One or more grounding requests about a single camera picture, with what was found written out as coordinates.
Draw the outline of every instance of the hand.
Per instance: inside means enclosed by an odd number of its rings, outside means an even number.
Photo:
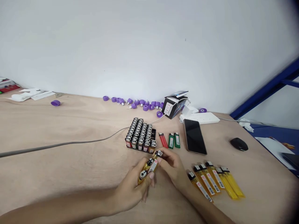
[[[180,156],[166,148],[160,148],[158,150],[163,152],[163,159],[160,157],[157,158],[161,168],[169,175],[174,186],[182,194],[185,194],[188,189],[192,188],[192,183],[186,174]]]
[[[125,178],[115,189],[113,195],[114,214],[135,207],[141,200],[146,201],[148,186],[154,187],[154,173],[150,172],[144,181],[138,184],[138,178],[147,158],[143,157],[136,166],[132,166]]]

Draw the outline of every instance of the white wall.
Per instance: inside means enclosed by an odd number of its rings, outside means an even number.
[[[44,90],[232,112],[298,56],[280,0],[2,0],[0,76]]]
[[[242,118],[283,127],[299,128],[299,88],[285,86]]]

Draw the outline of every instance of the blue metal frame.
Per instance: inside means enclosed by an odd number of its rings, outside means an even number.
[[[241,106],[239,106],[230,116],[237,120],[246,114],[248,111],[255,108],[265,99],[272,96],[278,90],[286,85],[299,88],[299,83],[293,80],[299,76],[299,58],[292,62],[287,68],[285,68],[280,74],[274,77],[270,82],[258,90],[248,100],[246,100]]]

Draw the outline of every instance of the gray cable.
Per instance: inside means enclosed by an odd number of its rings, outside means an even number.
[[[274,124],[267,124],[267,123],[263,123],[263,122],[253,122],[253,121],[241,121],[241,120],[230,120],[230,119],[225,119],[225,118],[220,118],[221,120],[227,120],[227,121],[235,121],[235,122],[244,122],[244,123],[251,123],[251,124],[262,124],[262,125],[266,125],[266,126],[271,126],[271,127],[277,127],[277,128],[290,128],[290,129],[295,129],[295,130],[299,130],[299,128],[291,128],[291,127],[284,127],[284,126],[277,126]]]
[[[129,127],[126,127],[126,128],[122,128],[120,129],[119,131],[115,132],[113,135],[119,133],[120,131],[124,130],[124,129],[127,129]],[[18,155],[18,154],[23,154],[23,153],[27,153],[27,152],[34,152],[34,151],[39,151],[39,150],[43,150],[43,149],[49,149],[49,148],[54,148],[54,147],[58,147],[58,146],[63,146],[63,145],[70,145],[70,144],[82,144],[82,143],[91,143],[91,142],[100,142],[100,141],[104,141],[108,138],[111,138],[113,135],[107,137],[107,138],[103,138],[103,139],[99,139],[99,140],[93,140],[93,141],[84,141],[84,142],[64,142],[64,143],[59,143],[59,144],[55,144],[55,145],[49,145],[49,146],[41,146],[41,147],[36,147],[36,148],[30,148],[30,149],[21,149],[21,150],[16,150],[16,151],[10,151],[10,152],[3,152],[3,153],[0,153],[0,158],[2,157],[7,157],[7,156],[13,156],[13,155]]]

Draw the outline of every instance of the green lighter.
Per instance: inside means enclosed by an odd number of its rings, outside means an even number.
[[[176,132],[174,134],[174,144],[175,144],[176,148],[181,148],[181,145],[180,145],[180,136],[178,135],[178,132]]]
[[[169,134],[168,147],[173,149],[173,144],[174,144],[174,136],[173,136],[173,133],[170,133]]]

